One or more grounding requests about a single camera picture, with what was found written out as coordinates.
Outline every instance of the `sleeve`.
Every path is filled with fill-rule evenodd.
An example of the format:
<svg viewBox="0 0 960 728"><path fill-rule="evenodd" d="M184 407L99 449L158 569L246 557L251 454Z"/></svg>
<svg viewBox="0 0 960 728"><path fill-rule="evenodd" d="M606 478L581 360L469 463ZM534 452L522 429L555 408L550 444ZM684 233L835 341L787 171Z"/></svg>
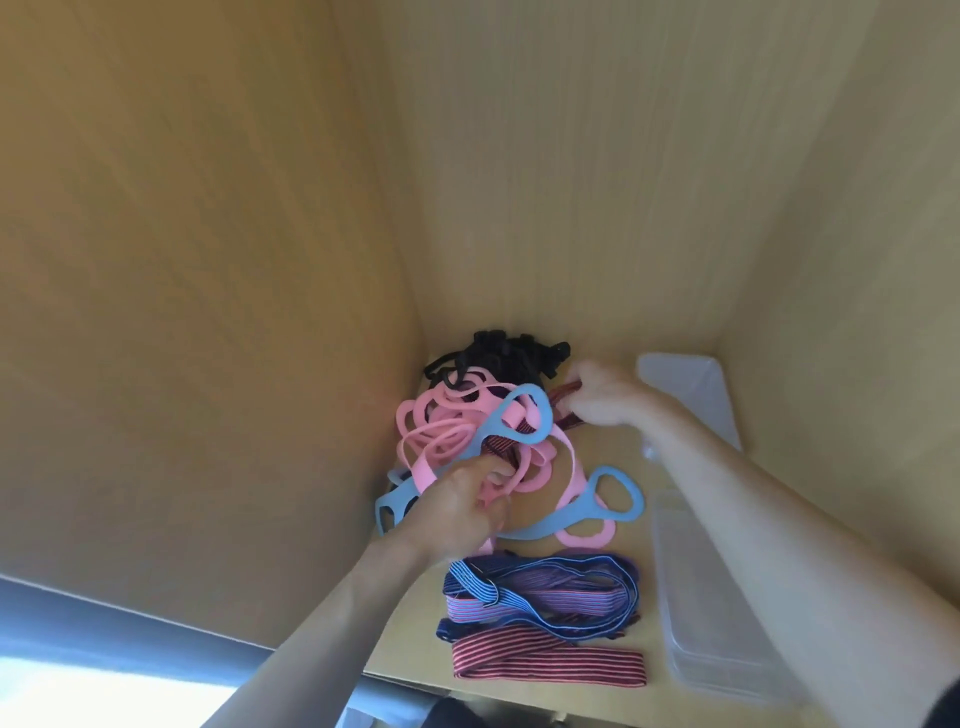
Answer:
<svg viewBox="0 0 960 728"><path fill-rule="evenodd" d="M926 717L924 728L960 728L960 680L940 696Z"/></svg>

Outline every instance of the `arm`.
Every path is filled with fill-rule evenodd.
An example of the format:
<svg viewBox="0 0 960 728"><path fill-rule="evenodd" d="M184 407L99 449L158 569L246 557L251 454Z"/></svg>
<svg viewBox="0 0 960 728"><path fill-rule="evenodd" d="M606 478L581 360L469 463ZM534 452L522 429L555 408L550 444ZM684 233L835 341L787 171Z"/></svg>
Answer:
<svg viewBox="0 0 960 728"><path fill-rule="evenodd" d="M565 405L654 443L774 646L844 728L914 728L960 677L960 614L714 435L679 402L581 362Z"/></svg>
<svg viewBox="0 0 960 728"><path fill-rule="evenodd" d="M458 464L353 570L204 728L327 728L337 722L387 619L434 564L467 556L496 533L507 499L483 509L480 484L510 466L486 455Z"/></svg>

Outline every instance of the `blue striped elastic strap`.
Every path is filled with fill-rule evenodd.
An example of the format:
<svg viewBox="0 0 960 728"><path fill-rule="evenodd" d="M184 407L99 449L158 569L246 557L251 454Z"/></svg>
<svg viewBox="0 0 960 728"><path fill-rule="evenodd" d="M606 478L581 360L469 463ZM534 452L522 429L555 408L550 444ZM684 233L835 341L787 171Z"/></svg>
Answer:
<svg viewBox="0 0 960 728"><path fill-rule="evenodd" d="M559 589L569 589L563 586L563 582L576 578L581 584L585 580L588 583L595 583L598 589L622 590L626 596L622 602L623 606L599 617L554 615L539 609L523 595L522 584L527 580L524 573L528 572L530 576L535 573L536 580L541 582L543 575L550 571L556 573ZM636 613L639 606L638 579L639 574L633 563L613 553L574 553L545 558L527 558L499 553L455 561L450 565L450 571L444 581L445 595L455 597L469 595L485 605L503 604L517 611L498 619L474 623L456 623L450 619L442 619L437 627L437 636L442 640L454 642L479 629L528 623L571 643L609 637L623 630ZM512 588L505 586L506 582L509 582Z"/></svg>

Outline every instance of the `blue silicone loop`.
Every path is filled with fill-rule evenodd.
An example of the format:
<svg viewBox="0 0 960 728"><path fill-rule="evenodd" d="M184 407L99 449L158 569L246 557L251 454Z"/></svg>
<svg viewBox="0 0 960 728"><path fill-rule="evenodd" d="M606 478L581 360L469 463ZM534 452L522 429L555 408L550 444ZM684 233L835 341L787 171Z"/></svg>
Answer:
<svg viewBox="0 0 960 728"><path fill-rule="evenodd" d="M503 424L503 414L507 411L507 407L523 395L530 397L530 399L534 401L534 405L537 406L538 412L540 412L540 426L533 432L517 432L515 429L510 429ZM550 430L552 429L553 409L550 407L550 398L546 396L546 392L536 384L520 384L515 390L503 398L503 401L490 413L490 416L483 424L477 427L477 431L473 433L469 445L457 455L454 462L479 455L483 441L493 435L499 435L500 437L505 437L508 440L513 440L523 445L536 445L546 440L547 435L550 434ZM450 468L450 465L445 465L440 468L437 471L437 475L442 475ZM403 521L404 512L407 510L410 501L420 496L420 491L417 490L413 476L410 475L406 480L401 481L399 479L399 473L400 471L396 470L387 473L390 482L397 487L390 493L380 496L373 504L373 518L376 520L376 530L381 536L383 536L384 530L383 521L380 518L380 509L390 509L394 514L394 526L396 526Z"/></svg>
<svg viewBox="0 0 960 728"><path fill-rule="evenodd" d="M610 508L604 508L596 502L594 496L596 496L597 492L597 481L600 480L603 475L612 475L620 482L620 485L627 490L627 493L630 494L630 498L633 501L630 510L614 511ZM554 511L549 516L532 525L528 525L526 528L507 531L506 533L498 534L498 537L501 539L509 539L510 541L535 541L536 539L544 539L547 536L551 536L557 531L569 528L574 523L579 523L586 519L633 521L639 518L645 507L646 503L643 499L643 493L640 492L636 483L634 483L626 473L618 468L602 465L590 474L587 481L587 488L585 488L584 492L572 503L568 503L559 511Z"/></svg>

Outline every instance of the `black strap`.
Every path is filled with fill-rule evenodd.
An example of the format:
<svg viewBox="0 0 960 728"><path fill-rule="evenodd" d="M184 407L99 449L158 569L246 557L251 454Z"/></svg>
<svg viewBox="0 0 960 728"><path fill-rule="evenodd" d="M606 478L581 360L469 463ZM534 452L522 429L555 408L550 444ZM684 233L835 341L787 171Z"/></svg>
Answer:
<svg viewBox="0 0 960 728"><path fill-rule="evenodd" d="M557 375L557 368L569 357L570 345L565 341L548 347L528 333L508 338L506 331L496 328L477 331L469 346L431 362L423 369L423 375L430 380L430 386L443 381L451 389L458 389L467 369L483 367L497 381L540 386L540 374L552 379Z"/></svg>

